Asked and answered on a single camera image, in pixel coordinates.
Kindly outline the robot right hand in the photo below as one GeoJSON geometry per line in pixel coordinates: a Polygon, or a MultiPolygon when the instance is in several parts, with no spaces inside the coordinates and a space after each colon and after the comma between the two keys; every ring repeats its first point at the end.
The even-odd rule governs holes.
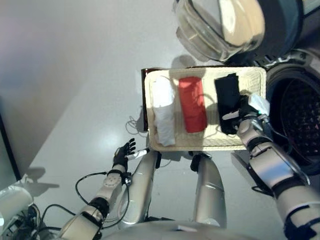
{"type": "Polygon", "coordinates": [[[246,94],[241,95],[239,99],[239,107],[237,110],[231,111],[222,116],[223,121],[233,120],[233,119],[242,119],[247,115],[258,116],[261,114],[259,110],[258,103],[260,96],[257,94],[246,94]]]}

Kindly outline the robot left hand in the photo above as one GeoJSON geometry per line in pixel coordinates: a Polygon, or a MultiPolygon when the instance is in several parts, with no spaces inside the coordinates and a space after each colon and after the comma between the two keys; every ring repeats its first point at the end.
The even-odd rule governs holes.
{"type": "Polygon", "coordinates": [[[138,159],[143,157],[150,152],[150,149],[143,148],[141,150],[136,150],[136,141],[135,138],[128,140],[123,146],[118,147],[114,153],[113,165],[112,167],[121,166],[123,167],[123,173],[128,170],[128,161],[138,159]]]}

